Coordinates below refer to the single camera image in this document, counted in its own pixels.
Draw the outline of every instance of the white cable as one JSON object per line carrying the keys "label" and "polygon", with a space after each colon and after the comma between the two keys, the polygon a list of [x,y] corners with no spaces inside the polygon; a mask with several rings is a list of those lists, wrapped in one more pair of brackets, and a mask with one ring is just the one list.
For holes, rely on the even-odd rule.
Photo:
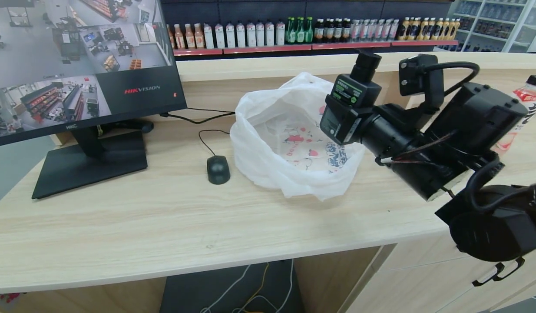
{"label": "white cable", "polygon": [[232,285],[226,291],[224,291],[224,293],[222,293],[222,295],[218,298],[218,300],[214,301],[214,303],[212,303],[209,307],[202,308],[202,310],[200,310],[200,313],[212,313],[210,309],[212,309],[212,307],[216,305],[216,303],[220,302],[220,300],[222,300],[222,298],[226,295],[226,293],[228,293],[237,283],[241,281],[241,279],[243,279],[243,277],[245,277],[245,274],[247,273],[249,267],[251,267],[251,265],[247,265],[247,268],[243,272],[243,275],[241,275],[241,277],[239,277],[238,280],[232,283]]}
{"label": "white cable", "polygon": [[264,299],[264,301],[266,301],[269,305],[271,305],[275,310],[278,309],[278,308],[277,308],[274,304],[272,304],[266,297],[261,296],[261,295],[256,295],[256,296],[254,296],[254,297],[251,299],[251,301],[248,301],[248,303],[246,303],[245,305],[243,305],[242,308],[238,308],[238,307],[236,307],[236,308],[232,311],[232,313],[241,313],[241,312],[245,309],[245,307],[246,307],[249,303],[251,303],[254,299],[256,299],[256,298]]}
{"label": "white cable", "polygon": [[289,273],[289,291],[288,291],[288,295],[285,297],[284,303],[276,311],[276,313],[280,313],[280,311],[285,307],[285,304],[287,303],[287,301],[289,299],[289,295],[291,294],[291,290],[293,289],[293,261],[294,261],[294,259],[291,259],[291,270],[290,270],[290,273]]}

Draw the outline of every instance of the monitor base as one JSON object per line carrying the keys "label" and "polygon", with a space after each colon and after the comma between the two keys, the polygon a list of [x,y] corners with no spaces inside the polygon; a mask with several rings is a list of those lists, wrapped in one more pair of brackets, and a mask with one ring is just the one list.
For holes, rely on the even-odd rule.
{"label": "monitor base", "polygon": [[148,166],[141,131],[105,139],[98,139],[90,127],[71,133],[79,145],[48,152],[34,187],[33,199],[42,199]]}

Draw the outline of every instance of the plastic bag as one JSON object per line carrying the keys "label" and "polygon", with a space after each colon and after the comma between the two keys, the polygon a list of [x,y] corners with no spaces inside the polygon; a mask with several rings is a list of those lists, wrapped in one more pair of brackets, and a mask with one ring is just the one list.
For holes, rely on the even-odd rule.
{"label": "plastic bag", "polygon": [[258,186],[280,188],[286,198],[344,194],[365,148],[337,145],[320,130],[332,86],[301,73],[279,89],[246,93],[230,131],[239,171]]}

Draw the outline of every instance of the computer mouse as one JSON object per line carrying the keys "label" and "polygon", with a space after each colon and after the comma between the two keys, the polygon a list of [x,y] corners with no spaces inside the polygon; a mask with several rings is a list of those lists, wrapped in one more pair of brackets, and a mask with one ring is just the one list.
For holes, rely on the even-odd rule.
{"label": "computer mouse", "polygon": [[228,159],[223,155],[214,155],[206,160],[208,181],[215,185],[221,185],[230,180],[230,166]]}

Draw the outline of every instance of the monitor screen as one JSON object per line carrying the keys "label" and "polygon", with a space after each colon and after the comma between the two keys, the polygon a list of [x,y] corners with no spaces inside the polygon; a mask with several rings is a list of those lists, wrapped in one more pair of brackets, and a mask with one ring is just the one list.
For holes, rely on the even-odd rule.
{"label": "monitor screen", "polygon": [[29,2],[0,8],[0,145],[186,107],[159,0]]}

